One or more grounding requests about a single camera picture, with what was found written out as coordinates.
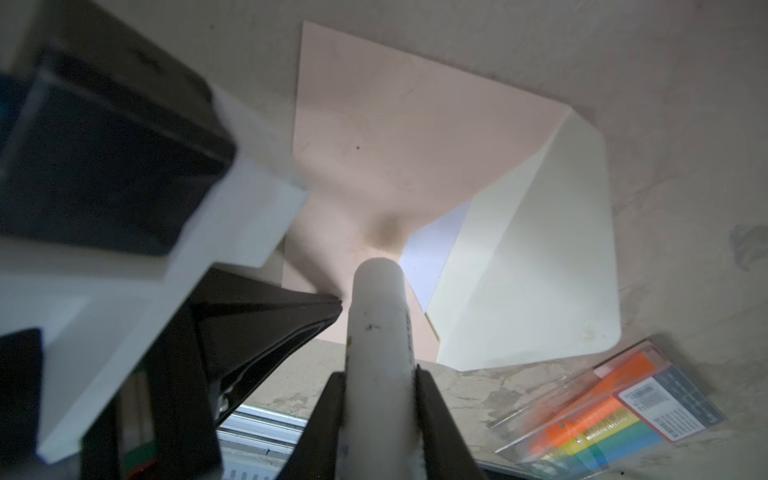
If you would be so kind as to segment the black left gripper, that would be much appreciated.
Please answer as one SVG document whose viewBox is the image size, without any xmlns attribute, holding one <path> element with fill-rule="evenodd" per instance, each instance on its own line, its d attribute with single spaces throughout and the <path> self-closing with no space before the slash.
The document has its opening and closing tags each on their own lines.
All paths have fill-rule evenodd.
<svg viewBox="0 0 768 480">
<path fill-rule="evenodd" d="M 2 478 L 218 479 L 215 425 L 343 311 L 336 296 L 217 268 L 203 276 L 188 303 L 191 309 L 177 311 L 99 413 L 78 452 L 53 463 L 36 452 L 42 332 L 2 336 Z"/>
</svg>

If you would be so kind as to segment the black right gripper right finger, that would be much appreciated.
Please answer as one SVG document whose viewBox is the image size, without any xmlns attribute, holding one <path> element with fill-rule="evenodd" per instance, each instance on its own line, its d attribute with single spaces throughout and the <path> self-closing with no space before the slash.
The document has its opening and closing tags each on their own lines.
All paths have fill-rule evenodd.
<svg viewBox="0 0 768 480">
<path fill-rule="evenodd" d="M 416 409 L 429 480 L 480 480 L 487 475 L 465 444 L 429 371 L 415 370 Z"/>
</svg>

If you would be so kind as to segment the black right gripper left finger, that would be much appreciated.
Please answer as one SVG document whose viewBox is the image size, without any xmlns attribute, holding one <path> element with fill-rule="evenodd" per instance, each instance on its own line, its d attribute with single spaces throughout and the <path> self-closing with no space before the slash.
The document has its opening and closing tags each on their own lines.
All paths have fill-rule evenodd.
<svg viewBox="0 0 768 480">
<path fill-rule="evenodd" d="M 277 480 L 333 480 L 345 398 L 345 374 L 334 372 Z"/>
</svg>

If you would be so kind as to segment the white glue stick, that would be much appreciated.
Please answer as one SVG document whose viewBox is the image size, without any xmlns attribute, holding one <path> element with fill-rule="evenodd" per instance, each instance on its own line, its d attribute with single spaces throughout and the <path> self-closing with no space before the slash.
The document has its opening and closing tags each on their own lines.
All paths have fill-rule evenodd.
<svg viewBox="0 0 768 480">
<path fill-rule="evenodd" d="M 405 278 L 385 258 L 364 261 L 354 274 L 337 477 L 425 477 Z"/>
</svg>

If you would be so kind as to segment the white paper letter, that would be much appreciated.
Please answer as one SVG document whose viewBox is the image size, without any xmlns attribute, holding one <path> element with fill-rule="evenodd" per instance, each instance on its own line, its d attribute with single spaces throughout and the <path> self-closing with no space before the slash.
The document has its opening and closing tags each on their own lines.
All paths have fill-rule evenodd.
<svg viewBox="0 0 768 480">
<path fill-rule="evenodd" d="M 423 311 L 437 288 L 470 205 L 470 201 L 459 205 L 412 234 L 406 242 L 399 265 Z"/>
</svg>

